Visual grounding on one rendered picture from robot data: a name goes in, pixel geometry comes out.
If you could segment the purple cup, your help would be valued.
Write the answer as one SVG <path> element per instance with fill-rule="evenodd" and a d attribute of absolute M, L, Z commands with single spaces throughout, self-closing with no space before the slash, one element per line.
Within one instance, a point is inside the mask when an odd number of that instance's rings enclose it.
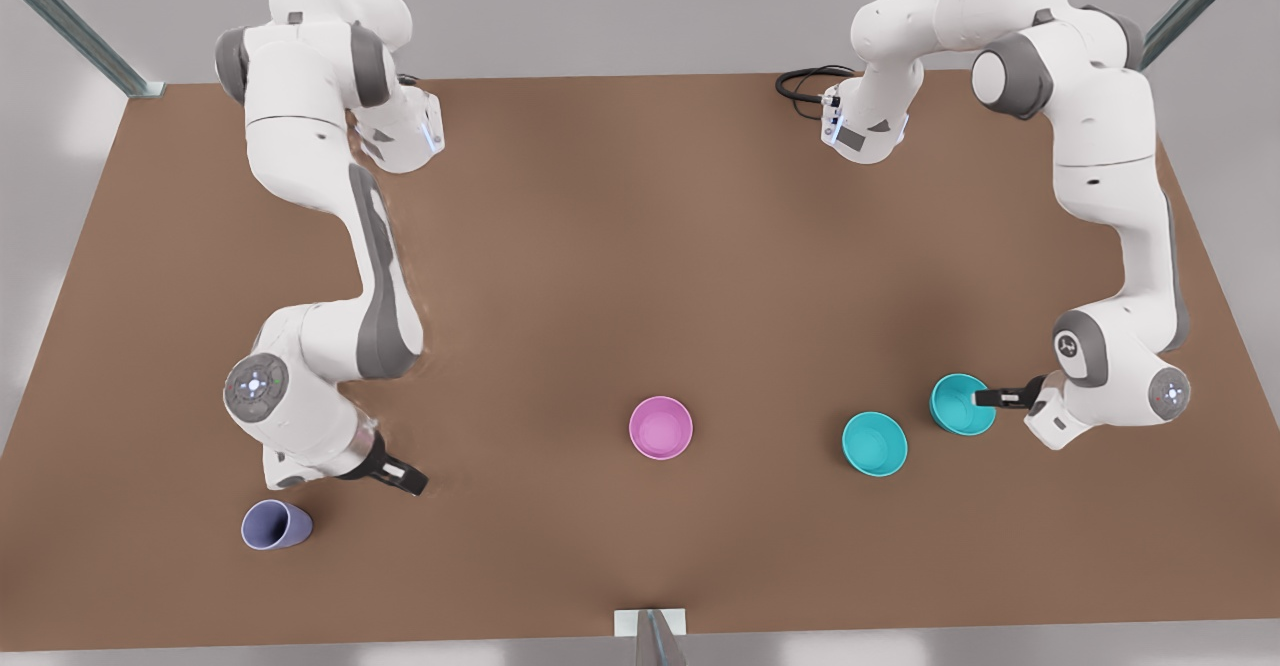
<path fill-rule="evenodd" d="M 251 549 L 284 549 L 310 538 L 314 520 L 302 508 L 279 501 L 264 499 L 244 514 L 239 535 Z"/>

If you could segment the teal cup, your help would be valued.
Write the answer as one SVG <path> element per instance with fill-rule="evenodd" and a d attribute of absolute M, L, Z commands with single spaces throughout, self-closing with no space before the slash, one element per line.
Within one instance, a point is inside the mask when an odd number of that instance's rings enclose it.
<path fill-rule="evenodd" d="M 929 397 L 929 411 L 934 423 L 946 432 L 957 435 L 980 435 L 991 429 L 996 419 L 996 409 L 980 406 L 974 401 L 974 393 L 986 391 L 987 386 L 978 378 L 954 373 L 940 378 Z"/>

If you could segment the pink bowl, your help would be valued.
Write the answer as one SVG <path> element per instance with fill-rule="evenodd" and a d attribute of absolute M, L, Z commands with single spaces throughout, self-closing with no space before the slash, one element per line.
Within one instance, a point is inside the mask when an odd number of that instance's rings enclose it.
<path fill-rule="evenodd" d="M 628 438 L 648 459 L 663 461 L 678 457 L 694 434 L 687 407 L 668 396 L 653 396 L 637 403 L 628 419 Z"/>

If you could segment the teal bowl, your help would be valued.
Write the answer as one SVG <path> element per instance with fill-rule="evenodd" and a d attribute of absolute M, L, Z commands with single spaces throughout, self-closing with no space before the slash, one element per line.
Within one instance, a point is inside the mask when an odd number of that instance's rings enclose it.
<path fill-rule="evenodd" d="M 905 432 L 891 416 L 865 411 L 854 415 L 845 424 L 841 435 L 845 460 L 868 476 L 890 476 L 908 460 L 909 447 Z"/>

